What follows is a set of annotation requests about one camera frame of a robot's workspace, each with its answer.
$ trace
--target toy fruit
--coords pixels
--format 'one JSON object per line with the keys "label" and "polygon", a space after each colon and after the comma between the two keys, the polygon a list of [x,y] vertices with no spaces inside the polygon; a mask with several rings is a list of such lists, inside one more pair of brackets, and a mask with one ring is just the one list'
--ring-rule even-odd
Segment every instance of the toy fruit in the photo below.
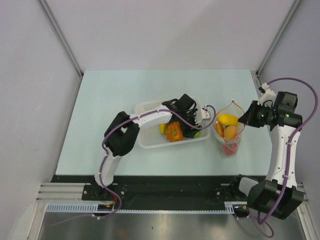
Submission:
{"label": "toy fruit", "polygon": [[237,153],[237,144],[233,143],[230,145],[223,145],[222,149],[223,149],[225,155],[227,155],[227,156],[234,155]]}
{"label": "toy fruit", "polygon": [[238,118],[231,114],[221,114],[218,116],[217,120],[224,126],[238,126]]}
{"label": "toy fruit", "polygon": [[177,142],[184,139],[184,135],[178,121],[167,124],[165,135],[170,142]]}
{"label": "toy fruit", "polygon": [[237,134],[236,126],[227,126],[223,131],[224,138],[227,140],[234,138],[236,134]]}
{"label": "toy fruit", "polygon": [[219,122],[215,124],[216,131],[221,137],[224,137],[224,126],[222,126]]}
{"label": "toy fruit", "polygon": [[166,134],[166,128],[167,128],[167,124],[166,123],[161,123],[159,125],[159,129],[160,129],[160,133],[163,135],[163,134]]}
{"label": "toy fruit", "polygon": [[197,139],[198,137],[200,137],[200,135],[201,135],[201,131],[198,131],[195,135],[194,135],[194,139]]}

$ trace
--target cable tie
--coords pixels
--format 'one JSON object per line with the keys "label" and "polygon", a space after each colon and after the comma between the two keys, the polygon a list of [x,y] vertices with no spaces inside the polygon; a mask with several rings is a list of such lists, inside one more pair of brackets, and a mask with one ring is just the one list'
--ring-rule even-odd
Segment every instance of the cable tie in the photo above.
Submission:
{"label": "cable tie", "polygon": [[283,178],[287,178],[288,180],[291,179],[291,176],[289,175],[282,175]]}

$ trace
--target mango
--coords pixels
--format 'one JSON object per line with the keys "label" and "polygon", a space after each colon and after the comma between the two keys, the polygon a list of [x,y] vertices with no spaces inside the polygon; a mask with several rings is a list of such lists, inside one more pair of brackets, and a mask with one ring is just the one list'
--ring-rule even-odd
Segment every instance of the mango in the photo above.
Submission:
{"label": "mango", "polygon": [[238,126],[238,118],[231,114],[221,114],[217,117],[217,120],[224,126]]}
{"label": "mango", "polygon": [[236,126],[227,126],[223,131],[224,138],[229,140],[234,138],[237,135],[237,127]]}
{"label": "mango", "polygon": [[224,126],[222,126],[219,122],[215,124],[215,129],[221,137],[224,137]]}

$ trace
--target metal floor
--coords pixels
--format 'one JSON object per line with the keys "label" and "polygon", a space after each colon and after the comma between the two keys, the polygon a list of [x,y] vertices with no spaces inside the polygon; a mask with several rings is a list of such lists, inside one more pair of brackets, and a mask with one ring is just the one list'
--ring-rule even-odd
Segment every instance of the metal floor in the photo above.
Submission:
{"label": "metal floor", "polygon": [[[80,213],[47,212],[39,240],[265,240],[251,219],[230,214],[118,213],[97,220],[81,217],[57,226],[50,224]],[[286,220],[271,218],[274,240],[305,240],[297,212]],[[262,227],[267,234],[270,230]]]}

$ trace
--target yellow mango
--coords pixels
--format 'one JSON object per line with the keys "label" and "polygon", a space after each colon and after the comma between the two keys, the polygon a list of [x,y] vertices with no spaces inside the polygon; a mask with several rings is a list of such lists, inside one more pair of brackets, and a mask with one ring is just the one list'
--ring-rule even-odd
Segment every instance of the yellow mango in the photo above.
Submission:
{"label": "yellow mango", "polygon": [[231,114],[221,114],[217,117],[217,120],[224,126],[238,126],[238,118]]}
{"label": "yellow mango", "polygon": [[227,126],[223,131],[224,138],[229,140],[237,135],[237,127],[236,126]]}

